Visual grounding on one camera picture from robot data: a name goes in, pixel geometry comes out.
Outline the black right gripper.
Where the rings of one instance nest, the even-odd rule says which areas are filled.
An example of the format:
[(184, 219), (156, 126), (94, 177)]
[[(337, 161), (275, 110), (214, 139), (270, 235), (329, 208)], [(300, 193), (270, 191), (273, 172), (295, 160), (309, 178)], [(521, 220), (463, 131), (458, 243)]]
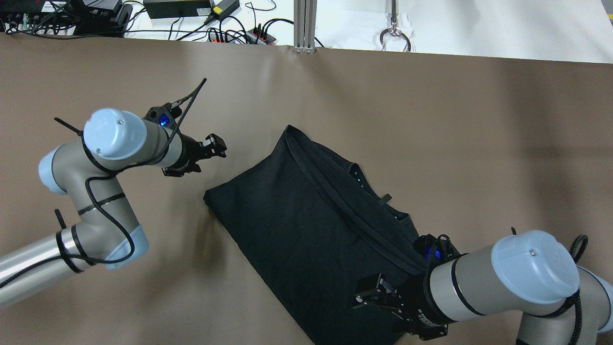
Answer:
[(442, 338), (447, 336), (448, 325), (436, 312), (424, 281), (425, 276), (416, 276), (394, 287), (383, 273), (364, 277), (357, 282), (352, 309), (377, 307), (401, 319), (394, 324), (396, 333), (416, 335), (422, 341)]

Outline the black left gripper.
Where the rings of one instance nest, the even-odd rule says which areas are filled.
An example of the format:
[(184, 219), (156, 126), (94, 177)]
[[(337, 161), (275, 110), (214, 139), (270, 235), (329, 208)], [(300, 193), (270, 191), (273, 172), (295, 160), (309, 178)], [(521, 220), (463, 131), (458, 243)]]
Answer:
[(183, 177), (192, 172), (201, 172), (197, 164), (199, 160), (212, 157), (227, 157), (227, 145), (218, 135), (209, 135), (204, 142), (199, 142), (190, 136), (180, 136), (181, 151), (178, 160), (171, 166), (163, 168), (167, 177)]

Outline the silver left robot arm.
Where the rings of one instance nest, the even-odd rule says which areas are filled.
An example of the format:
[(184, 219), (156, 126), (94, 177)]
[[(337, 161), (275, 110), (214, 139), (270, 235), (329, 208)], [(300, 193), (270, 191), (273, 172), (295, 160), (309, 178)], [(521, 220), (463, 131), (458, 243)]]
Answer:
[(113, 108), (94, 112), (79, 139), (40, 160), (38, 173), (53, 193), (68, 195), (79, 223), (1, 258), (1, 307), (41, 292), (97, 265), (117, 269), (144, 255), (149, 243), (117, 177), (137, 166), (165, 175), (201, 172), (199, 160), (225, 157), (217, 135), (202, 142), (180, 133), (162, 110), (140, 118)]

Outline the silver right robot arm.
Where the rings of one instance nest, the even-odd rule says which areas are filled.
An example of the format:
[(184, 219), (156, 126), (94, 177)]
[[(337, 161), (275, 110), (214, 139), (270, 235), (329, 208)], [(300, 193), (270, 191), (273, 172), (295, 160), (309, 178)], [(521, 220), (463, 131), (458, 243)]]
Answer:
[(593, 345), (612, 331), (612, 285), (578, 265), (584, 234), (569, 249), (554, 236), (515, 231), (493, 245), (461, 254), (445, 234), (413, 244), (424, 273), (394, 287), (382, 274), (359, 280), (352, 307), (394, 314), (394, 330), (423, 341), (447, 336), (451, 323), (522, 312), (517, 345)]

